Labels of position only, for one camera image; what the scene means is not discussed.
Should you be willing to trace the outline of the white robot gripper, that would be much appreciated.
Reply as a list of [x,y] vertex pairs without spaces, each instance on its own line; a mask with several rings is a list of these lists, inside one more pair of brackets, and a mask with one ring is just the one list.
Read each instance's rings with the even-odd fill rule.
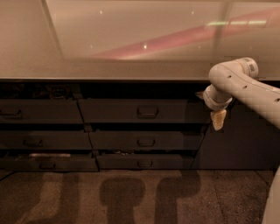
[[225,108],[233,100],[232,95],[221,92],[214,85],[208,86],[205,91],[196,92],[195,95],[204,100],[205,104],[212,110],[210,116],[213,128],[221,130],[227,115]]

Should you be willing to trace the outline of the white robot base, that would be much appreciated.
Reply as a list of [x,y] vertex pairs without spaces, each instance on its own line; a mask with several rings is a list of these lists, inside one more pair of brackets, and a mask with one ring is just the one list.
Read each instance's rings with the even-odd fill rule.
[[262,224],[280,224],[280,166],[269,189]]

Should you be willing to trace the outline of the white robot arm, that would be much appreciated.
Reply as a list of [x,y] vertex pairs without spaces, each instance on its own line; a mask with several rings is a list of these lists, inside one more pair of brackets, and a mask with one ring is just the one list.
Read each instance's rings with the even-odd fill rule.
[[215,130],[223,127],[226,108],[234,98],[280,129],[280,89],[256,80],[257,75],[258,65],[251,58],[222,62],[210,69],[210,85],[197,96],[211,109]]

